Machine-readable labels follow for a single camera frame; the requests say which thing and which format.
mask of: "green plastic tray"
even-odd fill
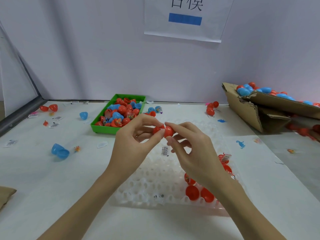
[[[106,109],[111,105],[114,104],[117,100],[117,98],[128,98],[130,100],[135,99],[138,102],[142,101],[142,107],[140,109],[140,113],[142,113],[145,102],[146,102],[146,96],[142,95],[132,95],[132,94],[115,94],[113,98],[108,102],[108,104],[101,110],[101,112],[97,115],[97,117],[94,119],[94,121],[91,123],[91,128],[95,133],[104,133],[104,134],[116,134],[120,128],[115,127],[109,127],[109,126],[100,126],[100,125],[94,125],[100,120],[100,116],[104,116],[104,112]]]

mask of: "cardboard box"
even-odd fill
[[[256,105],[263,105],[275,110],[293,113],[295,115],[320,119],[320,107],[257,91],[253,91],[249,96],[240,97],[236,91],[237,86],[238,85],[231,83],[222,83],[222,87],[226,92],[234,94],[234,96],[237,96],[243,100],[253,102]]]
[[[290,117],[282,112],[244,100],[236,92],[236,87],[237,85],[226,82],[222,84],[230,108],[261,133],[276,132],[290,122]]]

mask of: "tan cloth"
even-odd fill
[[[8,188],[0,186],[0,209],[8,202],[11,195],[17,190],[14,188]]]

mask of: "right hand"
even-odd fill
[[[191,122],[174,124],[166,122],[177,135],[168,136],[167,145],[177,154],[182,169],[187,175],[207,189],[219,188],[231,177],[224,170],[209,136]],[[188,154],[185,147],[191,148]]]

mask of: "blue rectangle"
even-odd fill
[[[169,13],[169,22],[181,23],[181,24],[192,24],[201,25],[202,17],[183,15],[177,13]]]

